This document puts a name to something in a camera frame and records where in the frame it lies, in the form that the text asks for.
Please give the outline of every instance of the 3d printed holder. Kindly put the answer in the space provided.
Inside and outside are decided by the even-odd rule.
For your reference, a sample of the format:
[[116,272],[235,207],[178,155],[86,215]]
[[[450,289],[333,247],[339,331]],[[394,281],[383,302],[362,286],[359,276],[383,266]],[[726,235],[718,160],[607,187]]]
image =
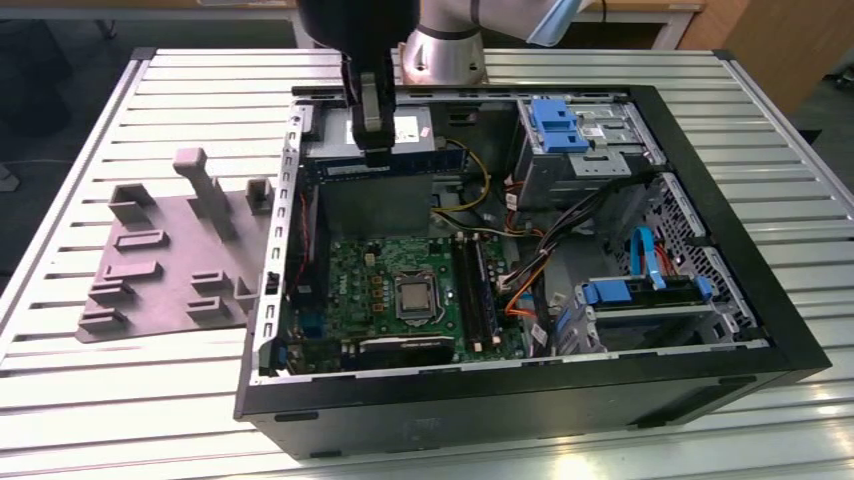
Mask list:
[[267,178],[223,192],[200,148],[176,152],[195,197],[116,187],[116,221],[76,338],[83,343],[242,327],[258,299],[274,190]]

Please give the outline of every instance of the ram slot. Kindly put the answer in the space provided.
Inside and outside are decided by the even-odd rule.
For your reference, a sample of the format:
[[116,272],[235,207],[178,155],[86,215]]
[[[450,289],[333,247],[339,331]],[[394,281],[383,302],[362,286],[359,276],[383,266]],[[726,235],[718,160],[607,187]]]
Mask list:
[[483,256],[483,247],[478,240],[478,234],[475,239],[469,242],[469,248],[471,250],[471,258],[477,262],[475,268],[475,291],[478,294],[478,308],[481,310],[481,322],[483,331],[483,342],[487,345],[498,345],[501,343],[498,318],[495,316],[495,298],[493,297],[493,284],[490,283],[490,274],[486,268],[486,257]]
[[457,237],[451,251],[466,344],[470,350],[481,352],[499,341],[483,252],[479,242],[470,237]]

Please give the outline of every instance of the motherboard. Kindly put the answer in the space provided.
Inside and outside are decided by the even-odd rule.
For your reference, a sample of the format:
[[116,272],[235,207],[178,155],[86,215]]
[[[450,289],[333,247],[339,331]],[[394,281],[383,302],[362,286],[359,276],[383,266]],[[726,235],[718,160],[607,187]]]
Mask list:
[[[463,249],[477,249],[481,258],[463,258]],[[487,280],[481,294],[470,272],[478,265]],[[522,331],[493,296],[507,269],[495,236],[334,242],[326,311],[301,315],[301,370],[346,371],[357,368],[349,363],[355,357],[382,358],[407,348],[446,354],[449,363],[522,358]]]

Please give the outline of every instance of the cpu socket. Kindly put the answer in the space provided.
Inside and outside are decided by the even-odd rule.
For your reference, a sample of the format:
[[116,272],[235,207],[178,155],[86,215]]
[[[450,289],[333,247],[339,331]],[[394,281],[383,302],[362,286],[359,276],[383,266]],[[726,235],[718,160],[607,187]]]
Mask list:
[[433,272],[395,274],[395,308],[398,319],[421,327],[437,317],[437,277]]

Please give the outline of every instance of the slatted aluminum table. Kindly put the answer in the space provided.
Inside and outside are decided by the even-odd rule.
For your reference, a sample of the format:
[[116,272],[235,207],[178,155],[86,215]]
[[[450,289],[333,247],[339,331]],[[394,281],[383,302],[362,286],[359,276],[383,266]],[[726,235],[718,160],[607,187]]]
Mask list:
[[227,189],[274,178],[290,89],[338,83],[338,61],[318,50],[131,61],[0,300],[0,476],[850,478],[854,202],[738,63],[709,52],[491,50],[489,76],[659,88],[834,363],[802,383],[678,428],[299,464],[231,418],[243,330],[78,343],[114,186],[188,194],[171,157],[199,145]]

